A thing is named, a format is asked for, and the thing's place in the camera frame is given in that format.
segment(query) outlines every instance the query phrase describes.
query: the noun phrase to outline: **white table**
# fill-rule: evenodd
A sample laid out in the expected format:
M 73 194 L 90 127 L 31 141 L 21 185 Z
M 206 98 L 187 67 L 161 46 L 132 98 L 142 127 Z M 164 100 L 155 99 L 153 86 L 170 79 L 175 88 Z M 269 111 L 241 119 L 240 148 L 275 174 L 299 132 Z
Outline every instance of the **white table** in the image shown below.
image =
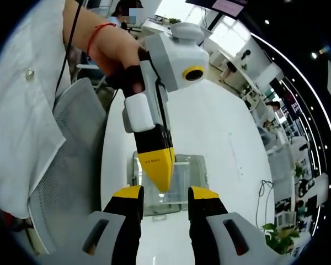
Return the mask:
M 157 24 L 155 22 L 150 21 L 149 19 L 146 19 L 145 22 L 141 26 L 142 30 L 148 30 L 151 33 L 162 33 L 166 32 L 168 34 L 171 34 L 170 29 L 168 29 L 167 26 Z
M 102 163 L 102 208 L 133 174 L 135 139 L 124 130 L 122 93 L 115 97 L 106 126 Z M 264 145 L 255 122 L 241 99 L 208 80 L 169 94 L 168 112 L 175 153 L 205 158 L 209 187 L 220 195 L 229 212 L 252 224 L 261 180 L 271 181 Z M 274 221 L 274 192 L 260 200 L 258 224 Z M 141 222 L 137 264 L 194 264 L 188 212 L 151 216 Z

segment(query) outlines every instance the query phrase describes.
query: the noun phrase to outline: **yellow lens ring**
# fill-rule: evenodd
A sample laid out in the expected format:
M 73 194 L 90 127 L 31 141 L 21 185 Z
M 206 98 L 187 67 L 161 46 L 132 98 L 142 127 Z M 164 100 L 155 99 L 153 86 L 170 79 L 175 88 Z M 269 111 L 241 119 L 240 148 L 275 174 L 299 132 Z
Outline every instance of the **yellow lens ring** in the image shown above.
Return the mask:
M 183 72 L 183 78 L 188 81 L 199 80 L 205 73 L 205 68 L 202 66 L 189 67 Z

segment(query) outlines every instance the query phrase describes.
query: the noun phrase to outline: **black cable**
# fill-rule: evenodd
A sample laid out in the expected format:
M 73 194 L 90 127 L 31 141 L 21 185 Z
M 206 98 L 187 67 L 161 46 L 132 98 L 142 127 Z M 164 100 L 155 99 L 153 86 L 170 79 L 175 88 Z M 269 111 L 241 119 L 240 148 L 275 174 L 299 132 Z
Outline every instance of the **black cable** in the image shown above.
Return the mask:
M 268 193 L 267 198 L 266 198 L 266 205 L 265 205 L 265 224 L 266 224 L 266 221 L 267 221 L 267 205 L 268 205 L 268 202 L 269 202 L 270 193 L 274 188 L 274 184 L 271 181 L 264 181 L 264 180 L 261 181 L 261 186 L 260 186 L 260 189 L 259 189 L 258 206 L 257 206 L 257 209 L 256 209 L 256 214 L 255 214 L 255 224 L 256 224 L 256 227 L 260 230 L 262 230 L 262 228 L 259 228 L 259 225 L 258 225 L 258 212 L 259 212 L 260 199 L 265 194 L 265 186 L 268 186 L 270 188 L 269 193 Z
M 164 125 L 164 128 L 165 128 L 165 131 L 167 132 L 166 133 L 166 138 L 168 141 L 171 141 L 171 139 L 169 139 L 169 131 L 168 131 L 168 127 L 167 127 L 167 120 L 166 120 L 166 114 L 164 112 L 164 107 L 163 107 L 163 102 L 162 102 L 162 96 L 161 96 L 161 91 L 159 90 L 159 86 L 162 86 L 163 89 L 165 89 L 165 86 L 164 84 L 162 83 L 161 81 L 161 77 L 159 76 L 153 62 L 152 62 L 152 58 L 151 58 L 151 55 L 150 55 L 150 52 L 148 52 L 148 58 L 149 58 L 149 61 L 150 61 L 150 64 L 151 64 L 151 67 L 152 69 L 154 70 L 156 76 L 157 76 L 157 80 L 155 82 L 155 86 L 156 86 L 156 93 L 157 93 L 157 99 L 158 99 L 158 105 L 159 105 L 159 108 L 160 108 L 160 111 L 161 111 L 161 116 L 162 116 L 162 120 L 163 120 L 163 125 Z M 169 149 L 169 155 L 170 155 L 170 161 L 173 163 L 173 158 L 172 158 L 172 153 Z
M 201 9 L 205 10 L 205 17 L 202 17 L 202 23 L 204 24 L 204 26 L 207 28 L 207 20 L 206 20 L 206 16 L 207 16 L 207 9 L 205 7 L 201 7 Z
M 83 2 L 83 1 L 80 1 L 80 2 L 78 3 L 78 7 L 77 7 L 77 10 L 76 10 L 75 18 L 74 18 L 74 20 L 73 20 L 73 24 L 72 24 L 72 29 L 71 29 L 71 33 L 70 33 L 70 38 L 69 38 L 69 40 L 68 40 L 68 44 L 67 44 L 67 46 L 66 46 L 64 62 L 63 62 L 63 64 L 62 64 L 62 68 L 61 68 L 61 71 L 60 71 L 60 76 L 59 76 L 59 79 L 58 79 L 57 84 L 56 84 L 56 90 L 55 90 L 55 93 L 57 92 L 57 89 L 59 88 L 59 85 L 60 85 L 60 82 L 61 82 L 61 78 L 62 78 L 62 75 L 63 75 L 63 73 L 64 73 L 65 65 L 66 65 L 67 58 L 68 58 L 68 53 L 70 52 L 70 49 L 71 49 L 73 33 L 75 32 L 75 28 L 76 28 L 76 24 L 77 24 L 77 18 L 78 18 L 79 12 L 80 12 L 81 7 L 82 7 L 82 2 Z

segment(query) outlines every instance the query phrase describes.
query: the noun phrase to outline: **computer monitor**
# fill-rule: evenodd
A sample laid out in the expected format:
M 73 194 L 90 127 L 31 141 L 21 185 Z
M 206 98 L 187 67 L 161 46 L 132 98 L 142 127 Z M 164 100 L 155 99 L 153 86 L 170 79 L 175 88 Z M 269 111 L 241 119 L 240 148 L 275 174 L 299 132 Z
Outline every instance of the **computer monitor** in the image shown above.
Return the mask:
M 186 0 L 186 3 L 212 9 L 236 18 L 248 3 L 248 0 Z

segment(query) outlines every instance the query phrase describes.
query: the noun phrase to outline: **mesh chair back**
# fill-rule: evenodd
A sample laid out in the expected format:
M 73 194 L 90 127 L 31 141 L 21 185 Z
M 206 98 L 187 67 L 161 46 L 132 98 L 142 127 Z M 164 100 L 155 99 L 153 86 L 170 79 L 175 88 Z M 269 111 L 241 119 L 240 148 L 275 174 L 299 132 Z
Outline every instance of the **mesh chair back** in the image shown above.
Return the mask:
M 87 78 L 53 110 L 66 142 L 29 199 L 30 215 L 48 253 L 65 244 L 76 218 L 100 209 L 100 166 L 106 113 Z

